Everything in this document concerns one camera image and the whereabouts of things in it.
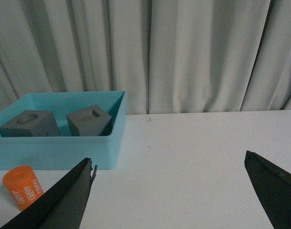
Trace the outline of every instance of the curtain fold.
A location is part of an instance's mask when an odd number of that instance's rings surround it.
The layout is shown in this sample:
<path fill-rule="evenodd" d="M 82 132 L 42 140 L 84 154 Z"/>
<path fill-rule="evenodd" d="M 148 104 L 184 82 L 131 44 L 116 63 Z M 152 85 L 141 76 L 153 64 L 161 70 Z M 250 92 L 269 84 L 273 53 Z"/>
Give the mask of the curtain fold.
<path fill-rule="evenodd" d="M 0 0 L 0 111 L 127 92 L 127 113 L 291 109 L 291 0 Z"/>
<path fill-rule="evenodd" d="M 291 1 L 276 0 L 241 110 L 279 110 L 290 97 Z"/>
<path fill-rule="evenodd" d="M 150 112 L 239 111 L 269 4 L 153 3 Z"/>

